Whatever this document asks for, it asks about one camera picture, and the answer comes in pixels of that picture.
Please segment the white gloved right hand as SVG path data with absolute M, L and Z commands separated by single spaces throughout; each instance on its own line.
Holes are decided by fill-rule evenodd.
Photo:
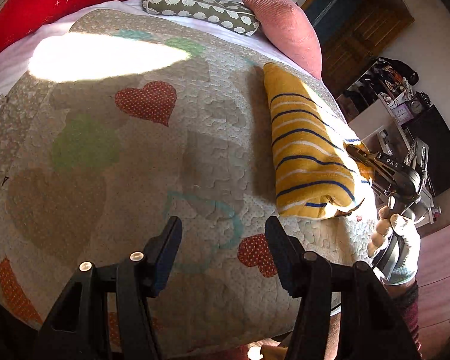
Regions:
M 413 219 L 391 214 L 387 206 L 378 211 L 379 220 L 368 244 L 368 257 L 384 251 L 379 278 L 388 286 L 412 284 L 419 269 L 421 238 Z

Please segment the dark red sleeve forearm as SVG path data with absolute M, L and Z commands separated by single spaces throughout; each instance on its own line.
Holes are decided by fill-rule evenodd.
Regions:
M 421 344 L 419 342 L 419 287 L 416 279 L 399 285 L 385 284 L 385 289 L 405 321 L 418 353 L 421 353 Z

